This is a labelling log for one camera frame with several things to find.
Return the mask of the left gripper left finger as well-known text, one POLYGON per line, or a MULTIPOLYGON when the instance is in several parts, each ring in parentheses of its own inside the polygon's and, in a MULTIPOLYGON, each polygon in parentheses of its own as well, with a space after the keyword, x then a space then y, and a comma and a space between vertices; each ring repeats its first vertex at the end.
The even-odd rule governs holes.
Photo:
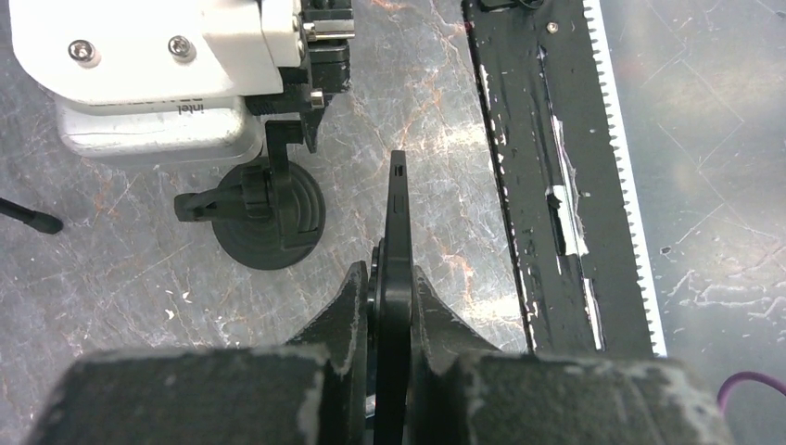
POLYGON ((288 346, 315 348, 324 356, 318 387, 303 413, 317 444, 362 444, 368 359, 369 274, 363 261, 352 263, 329 303, 288 346))

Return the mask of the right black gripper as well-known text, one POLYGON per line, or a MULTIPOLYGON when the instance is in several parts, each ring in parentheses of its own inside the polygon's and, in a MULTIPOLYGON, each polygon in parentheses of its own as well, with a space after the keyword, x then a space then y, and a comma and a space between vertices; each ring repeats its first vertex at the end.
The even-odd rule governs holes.
POLYGON ((323 115, 335 95, 349 89, 350 48, 355 37, 350 1, 289 1, 290 27, 298 38, 299 63, 280 67, 283 91, 250 95, 247 109, 255 116, 297 113, 304 144, 317 151, 323 115))

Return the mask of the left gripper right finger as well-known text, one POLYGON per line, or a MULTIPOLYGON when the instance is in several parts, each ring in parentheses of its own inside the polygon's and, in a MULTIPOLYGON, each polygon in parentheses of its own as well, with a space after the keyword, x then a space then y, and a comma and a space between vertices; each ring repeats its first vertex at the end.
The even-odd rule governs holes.
POLYGON ((408 428, 412 444, 474 444, 471 417, 483 405, 477 360, 496 348, 413 269, 408 428))

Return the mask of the black smartphone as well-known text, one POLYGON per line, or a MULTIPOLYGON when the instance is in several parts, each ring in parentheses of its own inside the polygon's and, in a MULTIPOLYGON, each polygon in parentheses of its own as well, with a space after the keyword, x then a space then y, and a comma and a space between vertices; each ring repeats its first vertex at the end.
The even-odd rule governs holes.
POLYGON ((391 152, 385 235, 380 242, 375 299, 374 443, 401 444, 411 371, 412 227, 406 153, 391 152))

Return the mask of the black round-base phone stand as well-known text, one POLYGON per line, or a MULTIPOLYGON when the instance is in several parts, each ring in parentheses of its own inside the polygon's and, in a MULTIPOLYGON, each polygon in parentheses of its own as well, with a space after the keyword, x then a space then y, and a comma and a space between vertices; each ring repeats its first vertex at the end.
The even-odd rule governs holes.
POLYGON ((211 223, 223 251, 248 268, 276 271, 308 257, 324 230, 326 206, 317 181, 289 160, 302 144, 299 121, 265 123, 267 154, 232 168, 219 185, 173 200, 182 223, 211 223))

